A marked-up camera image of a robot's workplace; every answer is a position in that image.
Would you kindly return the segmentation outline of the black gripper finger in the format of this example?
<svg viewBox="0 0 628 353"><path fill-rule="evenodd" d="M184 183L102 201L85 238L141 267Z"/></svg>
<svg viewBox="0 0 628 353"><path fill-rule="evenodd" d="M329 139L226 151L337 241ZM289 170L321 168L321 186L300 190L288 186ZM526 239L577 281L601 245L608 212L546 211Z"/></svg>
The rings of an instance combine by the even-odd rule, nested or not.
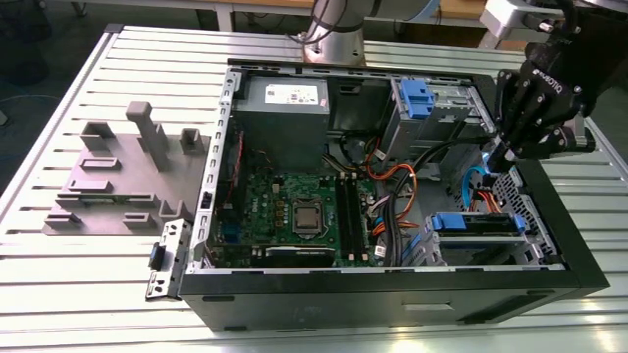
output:
<svg viewBox="0 0 628 353"><path fill-rule="evenodd" d="M533 114L544 102L544 94L537 92L537 83L529 74L510 70L498 73L496 88L497 135L489 153L489 170L506 172L536 132Z"/></svg>
<svg viewBox="0 0 628 353"><path fill-rule="evenodd" d="M506 159L548 159L550 154L564 150L558 142L565 139L562 126L528 125L512 128L504 133Z"/></svg>

